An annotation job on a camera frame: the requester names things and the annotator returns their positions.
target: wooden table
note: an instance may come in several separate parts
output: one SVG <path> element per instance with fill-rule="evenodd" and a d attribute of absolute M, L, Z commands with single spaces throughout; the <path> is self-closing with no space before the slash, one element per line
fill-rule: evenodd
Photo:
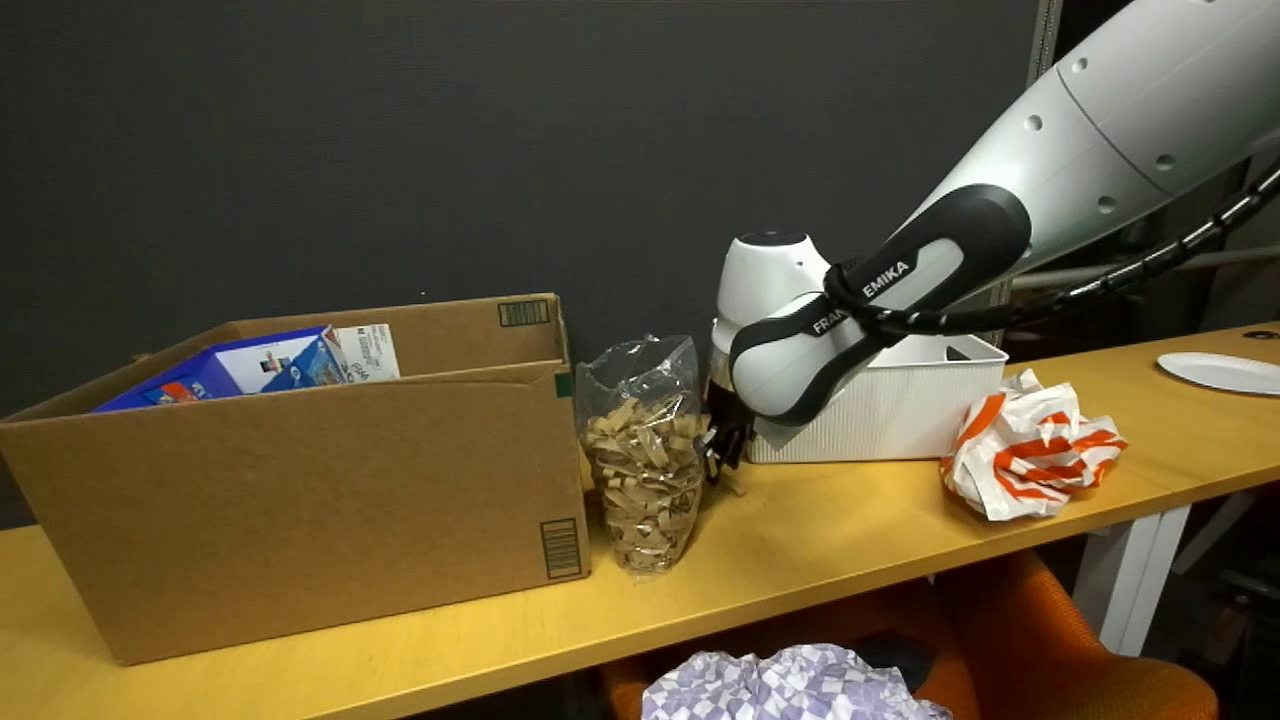
<path fill-rule="evenodd" d="M 1122 615 L 1126 637 L 1133 604 L 1162 596 L 1175 518 L 1280 476 L 1280 399 L 1157 372 L 1172 348 L 1280 359 L 1280 340 L 1231 327 L 1032 363 L 1133 443 L 1057 519 L 984 525 L 938 463 L 762 463 L 709 503 L 668 578 L 626 578 L 602 554 L 591 581 L 139 667 L 108 661 L 41 529 L 0 531 L 0 715 L 406 715 L 1099 529 L 1122 531 L 1094 570 L 1157 581 L 1126 608 L 1117 585 L 1099 591 L 1099 622 Z"/>

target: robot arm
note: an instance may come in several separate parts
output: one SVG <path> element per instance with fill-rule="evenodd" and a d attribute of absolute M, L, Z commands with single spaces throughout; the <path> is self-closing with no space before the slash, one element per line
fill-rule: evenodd
<path fill-rule="evenodd" d="M 1133 0 L 1044 73 L 860 267 L 803 238 L 738 241 L 712 384 L 814 422 L 896 331 L 866 309 L 939 313 L 1126 229 L 1280 140 L 1278 0 Z"/>

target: white plate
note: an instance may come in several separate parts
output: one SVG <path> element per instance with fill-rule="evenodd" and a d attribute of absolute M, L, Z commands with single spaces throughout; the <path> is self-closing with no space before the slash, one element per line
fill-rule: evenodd
<path fill-rule="evenodd" d="M 1220 387 L 1220 391 L 1251 391 L 1251 397 L 1280 397 L 1280 363 L 1262 363 L 1246 355 L 1220 352 L 1165 352 L 1157 363 L 1167 378 L 1188 384 Z"/>

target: open cardboard box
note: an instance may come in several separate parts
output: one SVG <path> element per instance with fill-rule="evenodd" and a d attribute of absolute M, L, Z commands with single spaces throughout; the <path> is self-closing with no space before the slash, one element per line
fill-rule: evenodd
<path fill-rule="evenodd" d="M 91 414 L 308 325 L 389 325 L 406 378 Z M 139 665 L 588 578 L 567 381 L 558 297 L 238 321 L 7 415 L 0 451 Z"/>
<path fill-rule="evenodd" d="M 749 459 L 951 456 L 967 409 L 1002 387 L 1005 359 L 982 336 L 905 336 L 842 384 L 814 423 L 755 422 Z"/>

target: orange and white wrapper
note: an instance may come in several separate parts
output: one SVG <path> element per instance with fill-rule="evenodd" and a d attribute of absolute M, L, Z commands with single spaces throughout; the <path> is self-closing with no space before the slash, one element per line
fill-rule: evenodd
<path fill-rule="evenodd" d="M 946 486 L 984 519 L 1057 518 L 1122 459 L 1112 415 L 1085 415 L 1072 384 L 1022 372 L 967 409 Z"/>

